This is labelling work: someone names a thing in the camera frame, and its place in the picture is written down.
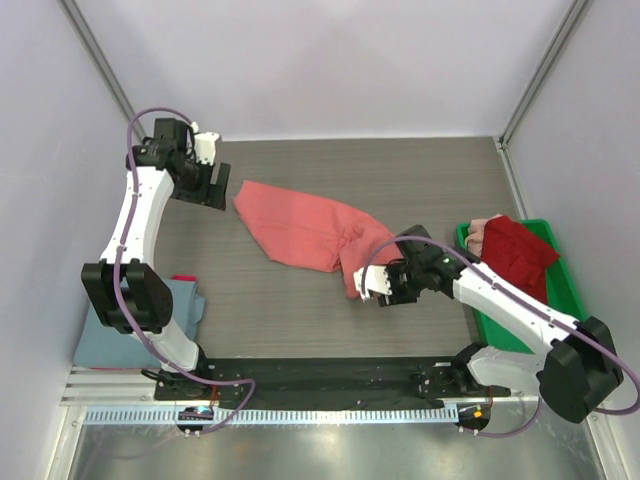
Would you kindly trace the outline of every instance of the blue folded cloth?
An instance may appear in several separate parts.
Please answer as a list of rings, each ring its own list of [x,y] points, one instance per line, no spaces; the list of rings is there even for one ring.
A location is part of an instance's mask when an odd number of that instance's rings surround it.
[[[202,320],[205,300],[196,294],[195,282],[163,279],[173,295],[173,318],[193,340]],[[85,368],[159,368],[160,362],[130,335],[105,327],[89,306],[73,363]]]

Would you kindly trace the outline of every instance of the green bin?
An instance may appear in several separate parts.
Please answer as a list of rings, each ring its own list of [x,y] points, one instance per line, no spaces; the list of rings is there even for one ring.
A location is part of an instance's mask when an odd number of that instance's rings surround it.
[[[553,237],[551,226],[545,220],[522,220],[520,223],[531,233],[551,245],[558,253],[562,253]],[[467,238],[468,232],[468,223],[462,223],[456,228],[458,245],[461,247],[465,246],[464,239]],[[569,275],[567,264],[562,257],[547,269],[546,276],[549,306],[554,310],[584,321],[587,318],[584,307],[576,293],[576,287]],[[488,345],[509,352],[531,353],[531,350],[516,336],[509,333],[484,313],[474,310],[473,314],[476,318],[480,338]]]

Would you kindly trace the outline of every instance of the white wall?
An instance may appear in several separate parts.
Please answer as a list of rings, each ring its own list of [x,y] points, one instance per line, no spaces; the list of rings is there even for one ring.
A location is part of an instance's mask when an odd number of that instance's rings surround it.
[[[124,121],[56,2],[0,3],[0,476],[42,478],[124,193]]]
[[[588,311],[640,371],[640,4],[595,1],[511,144],[535,216],[547,218]],[[627,379],[613,398],[627,406]],[[640,414],[615,424],[640,478]]]
[[[501,133],[570,0],[79,0],[137,109],[225,139]]]

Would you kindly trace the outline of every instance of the gray wood surface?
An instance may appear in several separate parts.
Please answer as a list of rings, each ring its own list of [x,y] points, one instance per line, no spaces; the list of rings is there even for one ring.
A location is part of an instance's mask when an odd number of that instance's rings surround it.
[[[207,299],[198,342],[209,356],[449,355],[475,336],[468,312],[442,294],[379,308],[345,297],[341,273],[269,261],[233,208],[242,181],[321,195],[394,232],[423,224],[452,242],[458,223],[515,215],[489,138],[222,143],[232,165],[226,212],[170,201],[156,246],[161,275],[192,274]]]

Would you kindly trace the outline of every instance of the beige cloth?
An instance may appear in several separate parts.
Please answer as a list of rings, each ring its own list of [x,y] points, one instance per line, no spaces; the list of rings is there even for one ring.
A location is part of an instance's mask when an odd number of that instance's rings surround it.
[[[464,244],[471,253],[476,257],[482,257],[482,242],[484,241],[484,227],[489,220],[501,217],[502,214],[494,215],[491,218],[477,218],[471,220],[469,225],[469,236],[465,238]]]

